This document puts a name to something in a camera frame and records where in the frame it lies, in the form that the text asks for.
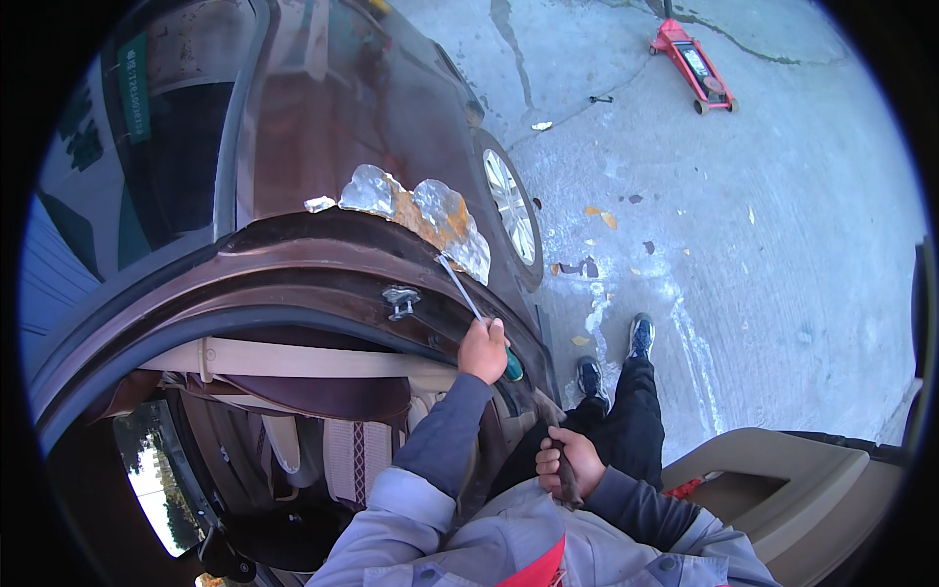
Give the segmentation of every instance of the tire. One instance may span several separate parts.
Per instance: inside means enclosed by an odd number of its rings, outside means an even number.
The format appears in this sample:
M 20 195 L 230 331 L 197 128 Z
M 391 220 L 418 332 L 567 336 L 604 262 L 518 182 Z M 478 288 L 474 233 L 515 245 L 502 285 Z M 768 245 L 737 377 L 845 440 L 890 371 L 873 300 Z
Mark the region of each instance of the tire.
M 485 164 L 483 162 L 483 156 L 487 149 L 492 149 L 497 155 L 499 155 L 499 158 L 505 162 L 505 166 L 508 168 L 509 172 L 516 181 L 516 186 L 518 187 L 518 191 L 521 194 L 522 201 L 525 203 L 525 210 L 528 212 L 529 219 L 531 220 L 531 234 L 533 236 L 532 240 L 534 242 L 532 247 L 533 262 L 531 265 L 526 265 L 525 261 L 516 251 L 516 247 L 512 243 L 512 239 L 509 237 L 509 233 L 505 229 L 505 225 L 501 221 L 501 216 L 496 204 L 496 200 L 493 199 L 491 192 L 488 190 L 489 184 L 485 179 Z M 493 208 L 496 208 L 495 212 L 497 226 L 494 227 L 494 231 L 502 234 L 504 246 L 508 250 L 508 255 L 513 259 L 518 276 L 521 278 L 525 288 L 529 291 L 534 291 L 538 289 L 542 279 L 545 277 L 545 260 L 541 246 L 541 231 L 538 229 L 538 219 L 535 218 L 534 206 L 531 204 L 531 199 L 528 196 L 528 192 L 526 192 L 525 186 L 522 184 L 521 177 L 518 175 L 516 167 L 512 164 L 512 160 L 509 159 L 505 149 L 502 148 L 502 145 L 499 144 L 499 141 L 497 141 L 491 134 L 484 131 L 483 129 L 474 129 L 473 150 L 475 152 L 476 162 L 480 167 L 480 172 L 483 174 L 483 180 L 485 183 L 484 185 L 486 192 L 483 193 L 483 196 L 488 197 L 489 201 L 492 202 Z

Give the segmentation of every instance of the green screwdriver handle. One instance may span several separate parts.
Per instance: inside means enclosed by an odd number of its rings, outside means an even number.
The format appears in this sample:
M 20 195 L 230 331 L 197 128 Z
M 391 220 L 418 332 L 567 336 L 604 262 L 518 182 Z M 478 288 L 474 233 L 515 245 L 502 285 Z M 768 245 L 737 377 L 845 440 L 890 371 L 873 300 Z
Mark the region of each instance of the green screwdriver handle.
M 518 357 L 508 347 L 505 348 L 505 356 L 509 359 L 505 364 L 505 378 L 518 381 L 522 378 L 522 363 L 518 362 Z

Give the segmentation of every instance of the black pants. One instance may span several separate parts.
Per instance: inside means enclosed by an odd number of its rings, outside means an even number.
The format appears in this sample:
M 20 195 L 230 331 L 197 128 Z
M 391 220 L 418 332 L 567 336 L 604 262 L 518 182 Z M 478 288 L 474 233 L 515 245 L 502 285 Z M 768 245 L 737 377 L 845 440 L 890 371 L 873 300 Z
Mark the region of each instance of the black pants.
M 626 359 L 616 384 L 616 401 L 604 418 L 604 403 L 587 397 L 567 412 L 564 428 L 586 436 L 596 447 L 604 465 L 662 490 L 662 411 L 655 393 L 654 368 L 645 359 Z M 540 420 L 525 433 L 502 464 L 492 482 L 489 501 L 506 489 L 537 476 L 534 457 L 547 438 L 547 424 Z

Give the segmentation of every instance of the red floor jack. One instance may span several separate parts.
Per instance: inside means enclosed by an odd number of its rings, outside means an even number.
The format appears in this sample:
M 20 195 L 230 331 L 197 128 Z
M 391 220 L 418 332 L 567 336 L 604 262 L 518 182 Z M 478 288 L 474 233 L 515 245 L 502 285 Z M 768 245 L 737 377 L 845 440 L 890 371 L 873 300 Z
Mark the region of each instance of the red floor jack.
M 671 57 L 671 62 L 695 90 L 698 97 L 694 105 L 698 114 L 704 116 L 712 108 L 727 108 L 728 112 L 740 110 L 740 104 L 707 58 L 700 42 L 689 37 L 671 18 L 671 0 L 665 0 L 665 21 L 658 27 L 658 36 L 655 40 L 649 39 L 649 54 L 660 51 Z

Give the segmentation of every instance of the sneaker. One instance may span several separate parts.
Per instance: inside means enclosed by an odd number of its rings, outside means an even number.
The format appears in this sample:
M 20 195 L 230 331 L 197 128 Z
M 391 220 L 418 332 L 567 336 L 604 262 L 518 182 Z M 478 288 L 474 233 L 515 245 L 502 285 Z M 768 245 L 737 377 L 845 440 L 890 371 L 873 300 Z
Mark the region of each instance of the sneaker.
M 644 312 L 636 314 L 633 324 L 629 327 L 629 355 L 627 359 L 641 357 L 649 360 L 649 352 L 655 341 L 655 325 L 652 318 Z
M 607 390 L 603 389 L 603 373 L 596 359 L 591 356 L 580 357 L 577 361 L 577 384 L 586 397 L 599 397 L 607 406 L 607 412 L 613 407 Z

